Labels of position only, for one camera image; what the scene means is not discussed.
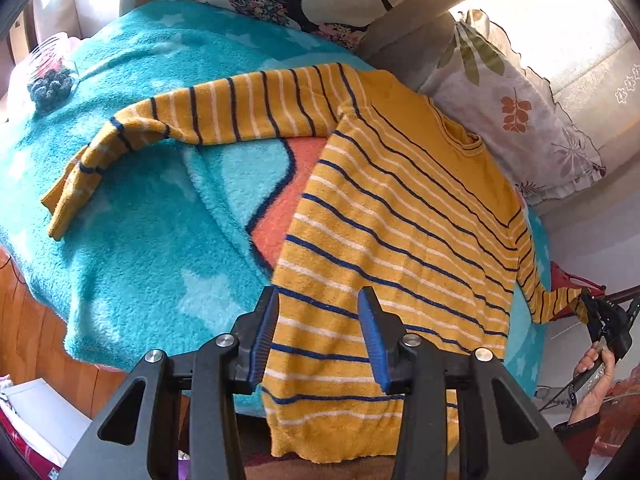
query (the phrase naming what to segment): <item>navy blue stripe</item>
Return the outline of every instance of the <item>navy blue stripe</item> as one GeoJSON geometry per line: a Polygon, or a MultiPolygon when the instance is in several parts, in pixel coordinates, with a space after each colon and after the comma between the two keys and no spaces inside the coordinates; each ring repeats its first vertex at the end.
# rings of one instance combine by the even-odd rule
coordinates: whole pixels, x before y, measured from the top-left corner
{"type": "Polygon", "coordinates": [[[293,290],[289,290],[288,288],[284,288],[282,286],[276,286],[279,294],[283,294],[284,296],[289,296],[294,300],[304,301],[311,306],[319,308],[321,310],[326,310],[328,312],[333,312],[334,314],[340,314],[341,316],[348,317],[350,319],[358,319],[358,314],[355,312],[350,312],[345,308],[341,308],[339,306],[330,305],[328,303],[322,303],[322,301],[314,300],[314,298],[310,296],[306,296],[305,294],[300,294],[299,292],[295,292],[293,290]]]}
{"type": "Polygon", "coordinates": [[[527,227],[525,226],[524,231],[520,233],[520,236],[516,238],[515,244],[517,245],[520,239],[527,233],[527,227]]]}
{"type": "Polygon", "coordinates": [[[236,103],[236,85],[234,84],[234,81],[230,78],[227,77],[226,80],[229,82],[229,90],[231,92],[230,97],[231,97],[231,123],[233,125],[234,128],[234,135],[236,136],[236,141],[240,142],[242,140],[242,138],[240,137],[240,131],[238,130],[238,117],[236,116],[236,114],[238,113],[238,103],[236,103]]]}
{"type": "Polygon", "coordinates": [[[354,363],[369,362],[369,359],[366,357],[345,354],[320,354],[311,350],[296,348],[294,346],[281,345],[279,343],[271,343],[271,350],[277,350],[278,352],[284,352],[285,354],[295,354],[302,355],[304,357],[311,357],[312,359],[318,359],[320,361],[351,361],[354,363]]]}
{"type": "Polygon", "coordinates": [[[271,105],[269,104],[269,89],[267,88],[267,74],[264,71],[260,71],[262,74],[262,85],[264,86],[264,107],[267,110],[267,117],[269,118],[269,122],[273,127],[273,131],[276,137],[280,137],[280,129],[278,127],[278,123],[273,119],[273,115],[271,115],[271,105]]]}
{"type": "MultiPolygon", "coordinates": [[[[487,231],[489,231],[489,232],[494,236],[494,238],[498,241],[498,243],[499,243],[500,245],[502,245],[502,246],[503,246],[507,251],[515,251],[515,250],[516,250],[515,248],[509,248],[509,247],[507,247],[505,244],[503,244],[503,243],[502,243],[502,241],[497,237],[497,235],[496,235],[496,234],[495,234],[491,229],[489,229],[489,228],[487,227],[487,225],[486,225],[486,224],[485,224],[485,223],[480,219],[480,217],[479,217],[479,216],[478,216],[474,211],[471,211],[471,208],[470,208],[467,204],[465,204],[464,202],[462,202],[462,200],[458,199],[458,198],[457,198],[457,197],[455,197],[453,194],[451,194],[451,193],[449,192],[449,190],[448,190],[448,189],[446,189],[442,184],[440,184],[439,182],[437,182],[436,180],[434,180],[434,179],[431,177],[431,175],[429,175],[429,174],[425,173],[425,172],[422,170],[422,168],[419,168],[419,167],[418,167],[418,165],[417,165],[417,164],[415,164],[415,163],[414,163],[414,161],[412,161],[412,160],[411,160],[408,156],[406,156],[404,153],[398,152],[397,150],[394,150],[394,149],[390,148],[389,146],[387,146],[387,145],[383,142],[382,137],[380,136],[380,134],[378,133],[378,131],[377,131],[373,126],[371,126],[371,124],[369,124],[369,123],[367,122],[367,120],[366,120],[366,119],[362,116],[362,114],[360,113],[360,108],[358,107],[357,100],[356,100],[356,96],[355,96],[355,94],[354,94],[353,90],[351,89],[351,85],[349,84],[349,81],[348,81],[348,79],[347,79],[347,76],[346,76],[346,74],[344,73],[344,69],[342,68],[342,65],[341,65],[340,63],[338,63],[338,69],[340,70],[340,76],[342,77],[342,82],[343,82],[343,83],[344,83],[344,85],[347,87],[347,91],[349,92],[349,95],[351,96],[351,101],[353,102],[353,108],[354,108],[354,110],[356,111],[356,115],[357,115],[357,117],[358,117],[358,118],[359,118],[363,123],[365,123],[365,124],[367,125],[367,128],[369,128],[369,130],[371,130],[372,132],[374,132],[374,133],[376,134],[376,137],[377,137],[377,138],[378,138],[378,140],[380,141],[380,144],[382,144],[382,146],[384,146],[384,147],[387,149],[387,151],[390,151],[390,152],[392,152],[392,153],[395,153],[396,155],[399,155],[399,156],[402,156],[403,158],[405,158],[405,159],[406,159],[406,160],[407,160],[407,161],[408,161],[408,162],[409,162],[409,163],[410,163],[410,164],[411,164],[411,165],[412,165],[416,170],[418,170],[418,171],[419,171],[421,174],[423,174],[426,178],[428,178],[429,180],[431,180],[431,181],[432,181],[436,186],[438,186],[441,190],[443,190],[445,193],[447,193],[447,194],[448,194],[448,195],[449,195],[453,200],[455,200],[455,201],[456,201],[456,202],[458,202],[461,206],[463,206],[464,208],[466,208],[466,210],[467,210],[467,211],[469,211],[469,213],[470,213],[470,214],[472,214],[473,216],[475,216],[475,217],[476,217],[476,219],[477,219],[477,220],[478,220],[478,221],[479,221],[479,222],[484,226],[484,228],[485,228],[487,231]]],[[[442,214],[441,216],[442,216],[443,218],[446,218],[447,220],[449,220],[449,218],[447,218],[445,215],[443,215],[443,214],[442,214]]]]}
{"type": "Polygon", "coordinates": [[[507,292],[510,293],[510,290],[507,290],[504,285],[501,282],[498,282],[497,280],[494,280],[493,278],[489,277],[486,275],[486,271],[484,270],[484,268],[482,268],[482,266],[480,264],[478,264],[477,262],[470,260],[468,258],[465,258],[462,254],[457,253],[453,247],[451,247],[451,245],[449,245],[449,243],[444,239],[444,238],[440,238],[438,235],[431,233],[429,231],[427,231],[427,229],[425,229],[424,227],[422,227],[421,225],[417,224],[416,222],[413,222],[412,220],[409,220],[408,218],[405,218],[404,216],[402,216],[400,213],[397,213],[396,211],[393,210],[393,208],[389,205],[389,203],[383,199],[382,197],[379,197],[375,194],[373,194],[372,192],[370,192],[367,189],[364,189],[362,186],[360,186],[360,184],[358,184],[356,181],[354,181],[347,173],[346,171],[343,170],[343,168],[341,168],[340,166],[338,166],[337,164],[334,164],[333,162],[331,162],[330,160],[324,160],[324,158],[320,158],[318,160],[318,164],[322,164],[324,166],[328,166],[329,168],[332,168],[333,170],[337,171],[338,173],[340,173],[342,175],[342,177],[349,182],[354,188],[356,188],[359,192],[371,197],[373,200],[377,200],[378,202],[380,202],[381,204],[386,206],[386,209],[396,218],[398,218],[399,220],[406,222],[407,224],[411,225],[412,227],[415,227],[416,229],[418,229],[418,231],[420,231],[421,233],[430,236],[432,238],[434,238],[435,240],[439,241],[440,243],[446,245],[449,250],[451,251],[451,253],[455,254],[458,258],[460,258],[460,260],[464,261],[465,263],[476,267],[477,269],[482,270],[482,272],[484,272],[485,277],[490,280],[491,282],[494,282],[496,285],[499,285],[502,287],[502,289],[507,292]]]}
{"type": "MultiPolygon", "coordinates": [[[[366,397],[359,395],[342,395],[342,396],[320,396],[320,395],[309,395],[309,394],[295,394],[292,397],[276,397],[273,395],[267,388],[264,386],[262,390],[271,397],[271,400],[275,404],[279,404],[284,406],[286,404],[293,404],[298,400],[320,400],[320,401],[328,401],[328,400],[360,400],[362,402],[387,402],[388,400],[404,400],[404,395],[389,395],[389,396],[379,396],[379,397],[366,397]]],[[[457,409],[458,405],[453,402],[447,402],[447,408],[457,409]]]]}
{"type": "Polygon", "coordinates": [[[516,272],[518,270],[518,269],[511,269],[509,267],[506,267],[498,258],[496,258],[494,256],[494,254],[491,251],[488,251],[487,249],[484,248],[484,246],[482,246],[482,244],[480,243],[480,240],[478,240],[478,237],[476,236],[475,233],[469,231],[468,229],[460,227],[457,224],[454,224],[442,211],[439,211],[439,209],[435,208],[434,206],[429,204],[425,199],[423,199],[421,196],[419,196],[417,193],[415,193],[414,191],[409,189],[409,187],[402,180],[400,180],[400,178],[393,171],[384,170],[383,168],[380,168],[377,164],[375,164],[371,160],[369,155],[367,155],[365,150],[360,146],[360,144],[358,143],[358,141],[356,139],[354,139],[353,137],[348,136],[347,134],[339,132],[338,130],[334,130],[334,135],[337,135],[337,136],[339,136],[339,137],[341,137],[341,138],[343,138],[345,140],[348,140],[351,144],[353,144],[360,151],[360,153],[364,156],[364,158],[367,159],[367,162],[369,163],[370,166],[376,168],[380,173],[383,173],[383,174],[386,174],[386,175],[392,177],[398,184],[400,184],[400,186],[402,186],[402,188],[404,188],[406,190],[407,193],[409,193],[411,196],[413,196],[416,200],[419,200],[420,202],[422,202],[428,209],[430,209],[431,211],[433,211],[437,215],[439,215],[442,218],[444,218],[445,220],[447,220],[457,231],[471,236],[476,241],[476,243],[478,244],[478,247],[480,247],[482,249],[482,251],[484,251],[486,254],[491,256],[495,260],[495,262],[498,265],[500,265],[504,270],[506,270],[507,272],[516,272]]]}
{"type": "Polygon", "coordinates": [[[420,150],[422,150],[426,155],[429,156],[429,158],[435,162],[438,166],[440,166],[442,168],[442,170],[447,173],[453,180],[455,180],[458,184],[460,184],[460,186],[463,187],[463,189],[469,193],[469,195],[471,195],[472,197],[474,197],[476,200],[478,200],[478,203],[484,207],[484,209],[491,214],[491,216],[493,216],[495,218],[495,221],[498,222],[498,224],[500,224],[502,227],[509,227],[509,225],[511,225],[511,222],[513,222],[517,216],[518,213],[520,211],[518,211],[510,220],[507,224],[504,224],[503,222],[500,221],[500,219],[495,215],[495,213],[493,211],[491,211],[487,206],[484,205],[484,203],[482,203],[482,201],[476,196],[475,193],[473,193],[473,191],[467,189],[467,187],[462,183],[462,181],[460,181],[459,179],[457,179],[449,170],[447,170],[447,168],[445,168],[442,164],[440,164],[435,158],[433,158],[431,156],[431,153],[429,153],[427,150],[425,150],[422,146],[420,146],[420,144],[416,144],[415,142],[413,142],[409,137],[407,137],[404,133],[402,133],[400,130],[398,130],[398,128],[396,128],[395,126],[393,126],[393,124],[391,124],[391,122],[384,116],[382,115],[378,109],[371,104],[371,107],[376,111],[376,113],[380,116],[380,118],[382,118],[383,121],[385,121],[386,124],[388,124],[392,129],[394,129],[396,132],[398,132],[400,135],[402,135],[406,140],[408,140],[410,143],[412,143],[414,146],[416,146],[417,148],[419,148],[420,150]]]}
{"type": "Polygon", "coordinates": [[[510,225],[511,225],[511,222],[513,222],[513,221],[518,217],[518,215],[519,215],[519,214],[520,214],[520,209],[518,209],[518,210],[516,211],[516,214],[515,214],[515,215],[513,215],[511,218],[509,218],[509,221],[507,222],[507,226],[510,226],[510,225]]]}
{"type": "MultiPolygon", "coordinates": [[[[305,294],[300,294],[299,292],[295,292],[293,290],[289,290],[288,288],[284,288],[282,286],[276,286],[276,289],[277,289],[279,294],[283,294],[284,296],[289,296],[290,298],[294,298],[295,300],[304,301],[305,303],[308,303],[309,305],[314,306],[316,308],[319,308],[321,310],[326,310],[328,312],[333,312],[334,314],[339,314],[340,316],[344,316],[344,317],[348,317],[350,319],[358,320],[358,314],[356,314],[354,312],[350,312],[349,310],[346,310],[346,309],[341,308],[339,306],[334,306],[334,305],[330,305],[330,304],[327,304],[327,303],[322,303],[321,301],[314,300],[314,298],[310,298],[309,296],[306,296],[305,294]]],[[[442,342],[455,345],[458,348],[460,348],[462,351],[464,351],[464,352],[466,352],[468,354],[471,354],[471,350],[470,349],[463,347],[455,339],[443,338],[440,334],[438,334],[435,330],[432,330],[431,328],[426,328],[426,327],[419,326],[419,325],[408,325],[408,324],[406,324],[404,327],[406,329],[408,329],[408,330],[414,330],[416,332],[423,332],[425,334],[434,335],[437,338],[439,338],[442,342]]]]}
{"type": "Polygon", "coordinates": [[[156,98],[150,97],[149,102],[151,102],[151,116],[157,121],[158,120],[158,103],[156,103],[156,98]]]}
{"type": "Polygon", "coordinates": [[[129,143],[129,139],[124,135],[124,124],[122,124],[119,120],[117,120],[114,116],[109,119],[109,122],[117,129],[118,138],[120,142],[124,144],[124,147],[127,148],[130,152],[133,151],[131,144],[129,143]]]}
{"type": "Polygon", "coordinates": [[[533,271],[536,270],[536,267],[532,267],[531,272],[527,275],[527,277],[524,279],[524,282],[522,282],[520,284],[520,288],[525,288],[525,286],[527,285],[527,282],[529,281],[529,278],[531,276],[533,276],[533,271]]]}
{"type": "Polygon", "coordinates": [[[416,292],[409,290],[408,288],[406,288],[405,286],[400,285],[399,283],[395,283],[395,282],[390,282],[389,280],[385,280],[383,278],[378,278],[377,276],[373,276],[372,274],[369,274],[368,272],[365,272],[361,267],[352,264],[351,262],[345,262],[344,260],[341,260],[340,258],[336,258],[335,256],[333,256],[332,254],[327,253],[326,251],[322,250],[320,247],[312,244],[311,242],[307,242],[306,240],[302,240],[300,238],[298,238],[297,236],[294,235],[287,235],[285,237],[285,240],[292,242],[293,244],[296,244],[299,247],[304,247],[305,249],[308,249],[312,252],[314,252],[315,254],[318,254],[319,256],[322,256],[323,258],[325,258],[326,260],[329,260],[331,263],[339,266],[339,267],[343,267],[345,269],[349,269],[349,270],[353,270],[354,272],[357,272],[361,277],[365,278],[366,280],[369,280],[370,282],[373,283],[379,283],[380,285],[386,285],[386,286],[390,286],[391,288],[395,288],[397,290],[401,290],[402,292],[404,292],[405,294],[408,294],[409,296],[415,298],[416,300],[419,300],[423,303],[426,303],[428,305],[434,306],[435,308],[439,308],[440,310],[444,310],[445,312],[449,312],[450,314],[453,314],[454,316],[460,317],[462,319],[466,319],[467,321],[478,325],[483,332],[488,333],[485,329],[484,326],[482,326],[482,324],[475,318],[468,316],[467,314],[464,314],[463,312],[458,312],[457,310],[454,310],[453,308],[448,307],[447,305],[443,304],[443,303],[438,303],[437,301],[433,301],[430,300],[429,298],[426,298],[425,296],[422,296],[421,294],[417,294],[416,292]]]}
{"type": "MultiPolygon", "coordinates": [[[[529,250],[525,253],[525,255],[524,255],[523,257],[521,257],[521,259],[520,259],[520,266],[523,266],[523,264],[524,264],[524,260],[526,260],[526,259],[527,259],[527,256],[529,256],[529,255],[531,254],[531,251],[532,251],[532,250],[533,250],[533,244],[531,245],[531,247],[529,248],[529,250]]],[[[535,265],[535,264],[536,264],[536,259],[535,259],[535,258],[533,258],[533,261],[532,261],[531,263],[532,263],[532,265],[535,265]]]]}
{"type": "MultiPolygon", "coordinates": [[[[448,278],[450,278],[452,280],[455,280],[456,282],[461,283],[462,285],[465,285],[473,293],[475,298],[478,298],[478,300],[484,301],[486,303],[486,298],[484,296],[482,296],[481,294],[474,293],[474,290],[471,288],[471,286],[465,280],[463,280],[462,278],[459,278],[455,274],[451,274],[450,272],[447,272],[446,270],[441,269],[440,267],[428,264],[427,262],[425,262],[424,260],[418,258],[414,254],[411,254],[409,251],[406,251],[404,249],[401,249],[401,248],[398,248],[398,247],[395,247],[395,246],[393,246],[391,244],[386,243],[384,240],[380,239],[378,234],[373,229],[370,229],[370,228],[368,228],[368,227],[366,227],[364,225],[358,224],[356,221],[351,220],[350,218],[347,218],[342,213],[340,213],[334,206],[328,204],[327,202],[322,200],[320,197],[317,197],[317,196],[309,194],[309,193],[303,193],[302,194],[302,198],[306,199],[306,200],[311,200],[312,202],[317,203],[319,206],[322,206],[323,208],[325,208],[328,211],[330,211],[331,213],[333,213],[334,216],[336,216],[339,220],[345,222],[346,224],[348,224],[348,225],[350,225],[352,227],[355,227],[356,229],[359,229],[360,231],[364,231],[364,232],[368,233],[381,246],[386,247],[387,249],[389,249],[389,250],[391,250],[393,252],[396,252],[396,253],[399,253],[399,254],[404,254],[405,256],[408,256],[414,262],[417,262],[421,266],[426,267],[426,268],[431,269],[431,270],[434,270],[435,272],[437,272],[439,274],[442,274],[443,276],[447,276],[448,278]]],[[[488,306],[491,306],[492,308],[496,308],[498,310],[503,311],[505,314],[508,314],[507,311],[505,311],[500,306],[492,305],[490,303],[486,303],[486,304],[488,306]]]]}
{"type": "Polygon", "coordinates": [[[414,330],[416,332],[423,332],[425,334],[431,334],[436,336],[437,338],[439,338],[442,342],[445,343],[449,343],[452,345],[457,346],[458,348],[460,348],[462,351],[466,352],[467,354],[471,354],[471,350],[469,348],[466,348],[464,346],[462,346],[458,341],[456,341],[455,339],[446,339],[444,337],[442,337],[440,334],[438,334],[435,330],[431,329],[431,328],[427,328],[424,326],[418,326],[418,325],[408,325],[406,324],[404,326],[407,330],[414,330]]]}
{"type": "Polygon", "coordinates": [[[334,111],[331,108],[331,103],[329,102],[329,98],[326,96],[326,91],[324,90],[324,82],[322,81],[322,74],[320,72],[320,69],[316,65],[312,65],[312,67],[316,69],[316,72],[318,72],[318,77],[320,79],[320,88],[322,89],[322,95],[324,96],[324,100],[326,101],[326,106],[327,108],[329,108],[329,113],[331,114],[331,117],[334,119],[334,123],[337,124],[338,119],[336,119],[334,111]]]}
{"type": "Polygon", "coordinates": [[[78,162],[78,169],[86,174],[94,174],[97,173],[99,175],[102,174],[102,170],[100,168],[88,168],[82,162],[78,162]]]}
{"type": "Polygon", "coordinates": [[[191,121],[193,123],[193,131],[198,136],[198,144],[202,144],[202,135],[198,127],[198,105],[196,103],[196,89],[193,86],[189,87],[189,96],[191,97],[191,121]]]}
{"type": "Polygon", "coordinates": [[[536,283],[536,286],[533,287],[533,291],[531,293],[531,297],[527,299],[527,303],[531,303],[531,300],[533,300],[533,297],[536,295],[536,289],[540,286],[540,279],[538,279],[538,282],[536,283]]]}
{"type": "MultiPolygon", "coordinates": [[[[507,251],[516,251],[517,249],[514,247],[507,247],[507,245],[505,245],[504,243],[502,243],[502,241],[500,240],[500,238],[497,237],[497,235],[495,234],[494,231],[492,231],[491,229],[489,229],[489,227],[480,219],[480,217],[471,210],[471,208],[465,204],[464,202],[462,202],[462,200],[460,200],[459,198],[457,198],[455,195],[453,195],[448,189],[446,189],[442,184],[440,184],[438,181],[436,181],[433,177],[431,177],[431,175],[429,175],[428,173],[424,172],[422,170],[422,168],[418,167],[418,165],[411,160],[411,158],[409,158],[408,156],[406,156],[404,153],[399,152],[398,150],[393,149],[390,146],[387,146],[385,144],[385,142],[382,140],[382,136],[380,136],[380,133],[371,125],[367,122],[367,120],[361,115],[360,113],[360,109],[358,108],[358,105],[356,103],[356,97],[353,93],[353,91],[351,90],[351,86],[349,85],[349,82],[344,74],[344,71],[342,70],[342,66],[338,63],[338,66],[340,67],[340,74],[342,75],[342,80],[345,84],[345,86],[347,87],[347,90],[349,92],[349,95],[351,96],[351,99],[353,101],[353,107],[354,110],[356,111],[356,115],[357,117],[367,125],[367,128],[369,128],[369,130],[371,130],[372,132],[374,132],[376,134],[376,137],[378,138],[378,141],[380,142],[380,144],[388,151],[391,153],[395,153],[396,155],[401,156],[402,158],[404,158],[405,160],[407,160],[419,173],[421,173],[423,176],[425,176],[429,181],[433,182],[437,187],[439,187],[441,190],[443,190],[444,193],[446,193],[447,195],[449,195],[453,200],[455,200],[456,202],[458,202],[462,207],[464,207],[467,211],[469,211],[469,214],[473,215],[476,217],[476,220],[478,220],[478,222],[480,222],[484,228],[492,234],[492,236],[495,238],[495,240],[502,246],[504,247],[505,250],[507,251]]],[[[375,168],[377,168],[379,171],[383,171],[383,173],[385,173],[384,170],[382,170],[382,168],[377,167],[376,165],[374,165],[369,157],[367,157],[367,160],[369,161],[369,163],[374,166],[375,168]]],[[[400,184],[402,187],[404,187],[409,193],[411,193],[414,197],[416,197],[418,200],[420,200],[423,204],[427,205],[432,211],[436,212],[437,214],[439,214],[442,218],[446,219],[447,221],[449,221],[449,223],[451,225],[453,225],[453,227],[457,228],[458,230],[465,232],[471,236],[473,236],[474,238],[476,238],[475,234],[473,234],[471,231],[468,231],[466,229],[463,229],[462,227],[454,224],[449,217],[447,217],[444,213],[442,213],[441,211],[437,210],[436,208],[430,207],[427,202],[425,202],[420,196],[418,196],[416,193],[414,193],[413,191],[409,190],[409,187],[404,184],[400,178],[398,176],[396,176],[395,173],[387,173],[387,174],[391,174],[392,176],[395,177],[395,180],[398,182],[398,184],[400,184]]]]}
{"type": "Polygon", "coordinates": [[[293,75],[293,82],[296,85],[296,101],[298,102],[298,108],[300,108],[300,111],[306,117],[306,120],[309,123],[309,127],[311,128],[311,136],[315,137],[316,126],[314,122],[311,120],[311,117],[309,117],[309,114],[306,113],[305,107],[303,107],[302,105],[302,99],[300,98],[300,84],[298,83],[298,75],[296,74],[296,71],[291,68],[289,68],[289,72],[291,72],[291,74],[293,75]]]}

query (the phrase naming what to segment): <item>leaf print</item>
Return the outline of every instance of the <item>leaf print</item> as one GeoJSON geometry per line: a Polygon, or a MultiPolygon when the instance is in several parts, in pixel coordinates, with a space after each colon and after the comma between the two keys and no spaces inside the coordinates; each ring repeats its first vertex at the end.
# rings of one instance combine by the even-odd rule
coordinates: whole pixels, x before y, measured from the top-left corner
{"type": "Polygon", "coordinates": [[[531,110],[532,106],[529,101],[518,101],[518,93],[516,89],[513,89],[514,98],[505,96],[500,99],[502,103],[502,113],[507,114],[504,118],[505,125],[502,127],[506,132],[520,132],[521,134],[527,131],[526,124],[529,122],[529,114],[524,110],[531,110]]]}
{"type": "Polygon", "coordinates": [[[504,75],[504,61],[493,47],[478,33],[476,33],[473,28],[467,27],[464,23],[460,23],[460,25],[465,29],[466,36],[478,52],[484,65],[492,72],[497,73],[497,75],[504,75]]]}
{"type": "Polygon", "coordinates": [[[462,56],[462,63],[465,67],[466,78],[474,85],[480,86],[480,73],[478,72],[478,65],[476,64],[474,51],[468,43],[462,39],[462,35],[459,32],[458,39],[460,40],[460,56],[462,56]]]}
{"type": "Polygon", "coordinates": [[[458,47],[458,40],[456,39],[456,33],[454,32],[453,38],[451,38],[451,42],[447,46],[447,49],[444,51],[444,54],[442,54],[442,57],[440,58],[440,61],[438,62],[438,66],[436,68],[446,67],[451,61],[451,59],[453,58],[453,55],[457,47],[458,47]]]}
{"type": "Polygon", "coordinates": [[[527,180],[526,182],[516,184],[516,187],[524,196],[530,196],[542,191],[546,186],[538,186],[535,182],[529,182],[527,180]]]}

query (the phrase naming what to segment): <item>cable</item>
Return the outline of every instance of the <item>cable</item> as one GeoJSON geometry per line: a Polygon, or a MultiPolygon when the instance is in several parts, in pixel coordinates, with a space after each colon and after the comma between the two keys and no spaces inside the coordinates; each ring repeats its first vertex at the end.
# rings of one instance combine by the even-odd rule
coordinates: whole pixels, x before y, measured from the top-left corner
{"type": "Polygon", "coordinates": [[[538,411],[542,412],[543,410],[546,410],[546,408],[548,407],[548,405],[550,405],[554,400],[556,400],[560,395],[562,395],[564,393],[564,391],[571,386],[571,383],[568,383],[567,386],[565,386],[562,390],[560,390],[558,393],[556,393],[553,398],[546,403],[544,406],[542,406],[542,408],[540,408],[538,411]]]}

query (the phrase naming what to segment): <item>red object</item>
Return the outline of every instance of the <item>red object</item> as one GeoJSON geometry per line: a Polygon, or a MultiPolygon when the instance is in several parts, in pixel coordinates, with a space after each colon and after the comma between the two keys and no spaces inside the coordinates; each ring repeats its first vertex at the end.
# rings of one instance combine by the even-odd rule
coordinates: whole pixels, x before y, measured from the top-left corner
{"type": "Polygon", "coordinates": [[[2,426],[11,440],[14,441],[14,445],[18,452],[22,455],[25,462],[31,465],[34,471],[42,478],[42,480],[50,480],[57,478],[60,468],[57,465],[52,464],[39,453],[35,452],[31,447],[25,443],[20,434],[15,431],[13,425],[9,422],[4,412],[0,410],[0,426],[2,426]]]}
{"type": "MultiPolygon", "coordinates": [[[[586,288],[594,298],[604,297],[607,288],[604,285],[593,283],[586,278],[581,278],[580,276],[564,272],[558,264],[551,262],[551,290],[556,290],[564,286],[568,288],[586,288]]],[[[574,315],[575,312],[571,310],[570,307],[566,306],[552,318],[552,321],[574,315]]]]}

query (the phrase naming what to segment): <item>turquoise fleece blanket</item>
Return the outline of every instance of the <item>turquoise fleece blanket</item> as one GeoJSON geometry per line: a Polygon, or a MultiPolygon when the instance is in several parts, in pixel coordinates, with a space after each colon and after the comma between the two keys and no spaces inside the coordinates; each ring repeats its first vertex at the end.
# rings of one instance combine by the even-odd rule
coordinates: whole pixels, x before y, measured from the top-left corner
{"type": "MultiPolygon", "coordinates": [[[[286,177],[289,153],[279,140],[131,153],[55,242],[39,197],[68,160],[108,117],[154,94],[255,70],[370,67],[327,41],[186,0],[130,12],[74,59],[81,82],[65,107],[39,118],[24,110],[0,137],[0,244],[68,323],[72,357],[130,370],[150,348],[197,349],[253,309],[269,273],[247,227],[286,177]]],[[[257,395],[236,409],[263,414],[257,395]]]]}

